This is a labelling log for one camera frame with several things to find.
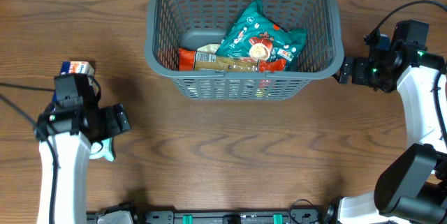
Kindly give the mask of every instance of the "barcode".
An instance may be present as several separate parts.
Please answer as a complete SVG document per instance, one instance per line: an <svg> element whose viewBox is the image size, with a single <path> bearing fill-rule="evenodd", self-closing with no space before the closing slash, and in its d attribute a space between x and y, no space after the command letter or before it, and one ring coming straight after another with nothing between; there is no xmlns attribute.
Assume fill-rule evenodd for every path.
<svg viewBox="0 0 447 224"><path fill-rule="evenodd" d="M203 52L196 52L196 61L216 62L216 55Z"/></svg>

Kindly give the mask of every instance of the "green tape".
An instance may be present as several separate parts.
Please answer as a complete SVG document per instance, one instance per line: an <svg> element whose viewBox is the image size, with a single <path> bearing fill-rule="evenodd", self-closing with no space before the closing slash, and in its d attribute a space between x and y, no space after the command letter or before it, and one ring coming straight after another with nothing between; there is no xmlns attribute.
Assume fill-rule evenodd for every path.
<svg viewBox="0 0 447 224"><path fill-rule="evenodd" d="M183 216L183 224L193 224L193 216L192 215L184 215Z"/></svg>
<svg viewBox="0 0 447 224"><path fill-rule="evenodd" d="M282 214L273 215L273 224L282 224Z"/></svg>

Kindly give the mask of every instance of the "table surface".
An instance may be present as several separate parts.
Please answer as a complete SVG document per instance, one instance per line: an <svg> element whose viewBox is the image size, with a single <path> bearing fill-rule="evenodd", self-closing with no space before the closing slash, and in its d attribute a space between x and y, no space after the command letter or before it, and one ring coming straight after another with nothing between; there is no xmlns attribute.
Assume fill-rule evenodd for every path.
<svg viewBox="0 0 447 224"><path fill-rule="evenodd" d="M338 0L347 56L366 57L362 37L392 9L415 0ZM133 130L117 159L93 160L87 208L135 199L149 209L278 209L297 198L325 204L374 190L405 150L397 92L311 82L290 100L194 101L146 64L147 0L0 0L0 82L53 87L64 60L94 62L100 106L123 103ZM447 55L446 14L420 5L383 26L418 19L427 45ZM0 87L37 118L52 94ZM0 223L34 223L41 161L32 127L0 109Z"/></svg>

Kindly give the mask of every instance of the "basket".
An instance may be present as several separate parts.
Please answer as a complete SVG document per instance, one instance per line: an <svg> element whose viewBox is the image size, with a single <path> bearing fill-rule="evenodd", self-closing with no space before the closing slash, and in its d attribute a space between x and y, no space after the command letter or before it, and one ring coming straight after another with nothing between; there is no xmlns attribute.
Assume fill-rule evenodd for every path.
<svg viewBox="0 0 447 224"><path fill-rule="evenodd" d="M263 0L264 15L285 30L307 29L294 71L227 73L177 71L178 49L220 43L237 14L253 0L149 0L145 56L149 66L173 79L195 99L291 98L311 80L336 73L344 58L337 0Z"/></svg>

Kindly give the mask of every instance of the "teal snack bag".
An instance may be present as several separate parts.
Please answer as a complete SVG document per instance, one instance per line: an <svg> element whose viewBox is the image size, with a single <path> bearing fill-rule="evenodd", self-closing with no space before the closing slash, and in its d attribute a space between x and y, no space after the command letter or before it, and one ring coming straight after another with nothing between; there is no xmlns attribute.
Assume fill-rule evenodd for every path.
<svg viewBox="0 0 447 224"><path fill-rule="evenodd" d="M290 70L306 37L306 29L285 32L263 15L262 0L254 0L227 31L216 55L266 61L285 59L285 70Z"/></svg>

